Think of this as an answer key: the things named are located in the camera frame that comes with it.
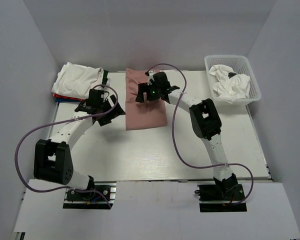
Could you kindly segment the pink printed t shirt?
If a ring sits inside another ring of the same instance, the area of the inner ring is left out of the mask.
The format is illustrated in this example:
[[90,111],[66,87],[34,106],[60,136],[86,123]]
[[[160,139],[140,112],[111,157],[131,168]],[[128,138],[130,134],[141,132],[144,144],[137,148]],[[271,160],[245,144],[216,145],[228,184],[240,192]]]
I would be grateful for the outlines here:
[[143,71],[125,69],[125,129],[127,131],[165,127],[168,124],[166,106],[162,100],[136,101],[138,84],[146,83]]

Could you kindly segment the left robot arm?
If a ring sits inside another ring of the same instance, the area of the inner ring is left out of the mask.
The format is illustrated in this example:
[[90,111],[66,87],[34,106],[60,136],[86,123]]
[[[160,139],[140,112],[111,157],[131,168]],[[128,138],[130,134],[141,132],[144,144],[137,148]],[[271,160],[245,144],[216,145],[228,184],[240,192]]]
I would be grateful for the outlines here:
[[94,179],[74,169],[72,149],[96,122],[102,127],[125,114],[114,94],[110,99],[89,97],[80,102],[72,117],[55,135],[36,143],[34,177],[74,189],[86,200],[93,198],[96,193]]

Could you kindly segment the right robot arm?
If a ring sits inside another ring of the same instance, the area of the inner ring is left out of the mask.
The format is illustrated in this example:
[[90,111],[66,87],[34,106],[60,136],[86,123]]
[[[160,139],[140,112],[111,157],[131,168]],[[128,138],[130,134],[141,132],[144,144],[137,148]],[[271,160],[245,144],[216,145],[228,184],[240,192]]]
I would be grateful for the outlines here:
[[156,84],[140,83],[136,101],[163,100],[175,106],[172,120],[175,121],[177,109],[181,108],[190,115],[192,129],[203,142],[213,168],[213,180],[216,185],[216,195],[226,200],[234,193],[238,180],[229,166],[221,140],[222,122],[214,105],[207,98],[199,100],[181,91],[177,86],[158,86]]

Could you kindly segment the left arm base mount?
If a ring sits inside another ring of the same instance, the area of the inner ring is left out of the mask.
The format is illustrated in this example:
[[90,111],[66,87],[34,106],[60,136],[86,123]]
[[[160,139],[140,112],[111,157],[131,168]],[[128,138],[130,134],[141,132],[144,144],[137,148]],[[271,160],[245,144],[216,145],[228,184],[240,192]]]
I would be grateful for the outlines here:
[[[95,182],[95,189],[107,199],[112,206],[116,197],[116,182]],[[63,201],[64,209],[73,210],[109,210],[104,198],[96,192],[80,193],[73,189],[67,190]]]

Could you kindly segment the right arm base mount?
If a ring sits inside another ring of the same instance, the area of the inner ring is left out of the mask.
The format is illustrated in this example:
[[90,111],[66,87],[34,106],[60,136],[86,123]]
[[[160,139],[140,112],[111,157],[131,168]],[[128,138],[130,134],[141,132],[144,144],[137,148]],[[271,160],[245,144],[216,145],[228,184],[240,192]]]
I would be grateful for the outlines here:
[[194,194],[198,196],[201,213],[240,213],[247,212],[245,193],[241,184],[223,194],[214,184],[198,185]]

